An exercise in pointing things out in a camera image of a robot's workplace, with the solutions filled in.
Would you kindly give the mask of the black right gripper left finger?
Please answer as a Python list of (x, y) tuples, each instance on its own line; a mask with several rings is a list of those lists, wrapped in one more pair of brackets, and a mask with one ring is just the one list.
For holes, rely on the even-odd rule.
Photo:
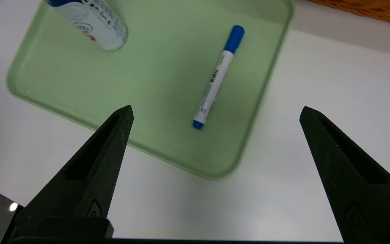
[(20, 236), (111, 236), (107, 219), (134, 121), (116, 110), (16, 218)]

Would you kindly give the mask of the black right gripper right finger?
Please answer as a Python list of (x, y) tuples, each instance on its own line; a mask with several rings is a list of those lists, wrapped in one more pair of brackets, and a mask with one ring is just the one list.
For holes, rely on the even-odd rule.
[(346, 243), (390, 243), (390, 173), (321, 112), (299, 122)]

